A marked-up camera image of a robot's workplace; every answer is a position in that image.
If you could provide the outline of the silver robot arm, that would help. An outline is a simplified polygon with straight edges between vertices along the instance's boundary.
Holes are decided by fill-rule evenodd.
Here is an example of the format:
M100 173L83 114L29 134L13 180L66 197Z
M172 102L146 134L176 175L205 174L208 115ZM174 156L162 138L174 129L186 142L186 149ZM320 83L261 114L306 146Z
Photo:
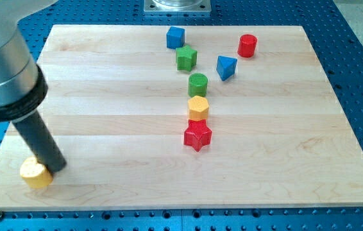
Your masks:
M0 122L18 120L36 111L47 83L18 29L18 22L54 0L0 1Z

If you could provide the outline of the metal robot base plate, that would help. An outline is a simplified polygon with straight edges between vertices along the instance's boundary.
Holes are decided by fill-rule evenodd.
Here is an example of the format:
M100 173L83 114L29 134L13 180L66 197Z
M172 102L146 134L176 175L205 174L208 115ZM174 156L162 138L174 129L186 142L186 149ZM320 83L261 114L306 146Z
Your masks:
M145 0L144 11L148 13L165 12L203 12L212 10L211 0Z

